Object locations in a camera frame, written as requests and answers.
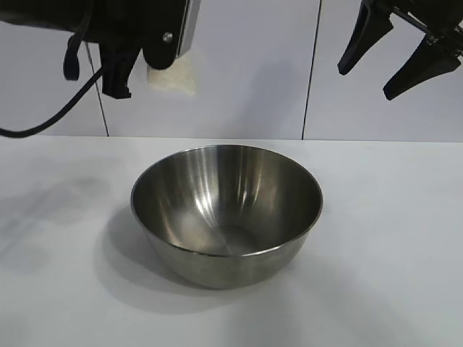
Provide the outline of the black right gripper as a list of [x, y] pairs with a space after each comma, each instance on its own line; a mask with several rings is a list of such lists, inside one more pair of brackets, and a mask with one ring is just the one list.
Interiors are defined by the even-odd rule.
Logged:
[[363, 1], [352, 36], [339, 63], [348, 74], [394, 26], [392, 14], [425, 34], [402, 68], [383, 87], [387, 100], [434, 77], [455, 71], [462, 56], [462, 0]]

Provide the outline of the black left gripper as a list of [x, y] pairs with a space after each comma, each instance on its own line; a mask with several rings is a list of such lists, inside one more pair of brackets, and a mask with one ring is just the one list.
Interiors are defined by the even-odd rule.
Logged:
[[174, 63], [180, 1], [93, 1], [91, 13], [90, 41], [98, 44], [104, 95], [131, 97], [128, 79], [140, 54], [153, 69]]

